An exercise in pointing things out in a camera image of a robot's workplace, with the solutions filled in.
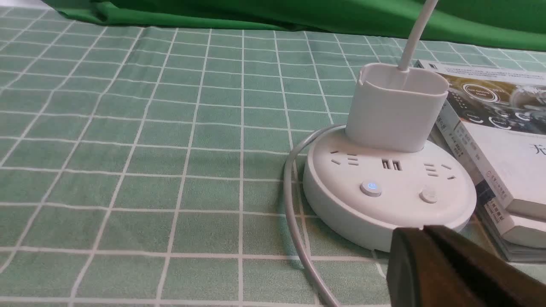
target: round white power strip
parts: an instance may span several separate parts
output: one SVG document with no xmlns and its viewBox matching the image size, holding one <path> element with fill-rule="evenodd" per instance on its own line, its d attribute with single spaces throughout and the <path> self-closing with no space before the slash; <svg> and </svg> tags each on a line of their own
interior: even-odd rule
<svg viewBox="0 0 546 307">
<path fill-rule="evenodd" d="M 427 141 L 413 153 L 361 147 L 344 127 L 319 136 L 307 155 L 305 196 L 335 232 L 388 252 L 397 227 L 445 225 L 461 230 L 476 190 L 456 159 Z"/>
</svg>

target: green tablecloth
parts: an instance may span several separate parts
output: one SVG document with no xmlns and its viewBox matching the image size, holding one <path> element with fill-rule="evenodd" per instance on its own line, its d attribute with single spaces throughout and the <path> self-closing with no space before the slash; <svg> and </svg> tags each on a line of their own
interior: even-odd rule
<svg viewBox="0 0 546 307">
<path fill-rule="evenodd" d="M 317 305 L 283 214 L 284 159 L 345 122 L 360 67 L 404 43 L 0 8 L 0 306 Z M 416 58 L 546 70 L 543 53 L 444 42 Z M 336 235 L 294 186 L 341 303 L 387 306 L 388 254 Z M 494 252 L 475 218 L 462 233 Z"/>
</svg>

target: stack of books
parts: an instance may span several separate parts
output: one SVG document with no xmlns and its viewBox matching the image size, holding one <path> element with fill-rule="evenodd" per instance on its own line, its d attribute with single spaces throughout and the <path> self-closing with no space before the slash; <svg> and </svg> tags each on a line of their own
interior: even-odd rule
<svg viewBox="0 0 546 307">
<path fill-rule="evenodd" d="M 470 174 L 506 260 L 546 261 L 546 74 L 418 61 L 450 84 L 431 136 Z"/>
</svg>

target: green fabric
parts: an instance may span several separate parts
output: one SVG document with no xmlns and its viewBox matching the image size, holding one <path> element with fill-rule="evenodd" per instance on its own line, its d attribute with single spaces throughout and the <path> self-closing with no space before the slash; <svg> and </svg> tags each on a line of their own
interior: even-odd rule
<svg viewBox="0 0 546 307">
<path fill-rule="evenodd" d="M 407 37 L 424 0 L 112 0 L 50 4 L 103 25 L 313 30 Z M 439 1 L 423 39 L 546 50 L 545 0 Z"/>
</svg>

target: round button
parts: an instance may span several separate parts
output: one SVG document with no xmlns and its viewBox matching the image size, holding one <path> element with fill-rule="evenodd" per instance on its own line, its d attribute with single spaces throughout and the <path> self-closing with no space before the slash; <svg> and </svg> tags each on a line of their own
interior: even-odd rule
<svg viewBox="0 0 546 307">
<path fill-rule="evenodd" d="M 419 197 L 429 204 L 435 204 L 438 201 L 436 198 L 436 191 L 430 186 L 425 186 L 419 194 Z"/>
<path fill-rule="evenodd" d="M 378 197 L 381 195 L 381 187 L 373 181 L 362 182 L 362 184 L 360 184 L 360 190 L 362 193 L 371 197 Z"/>
</svg>

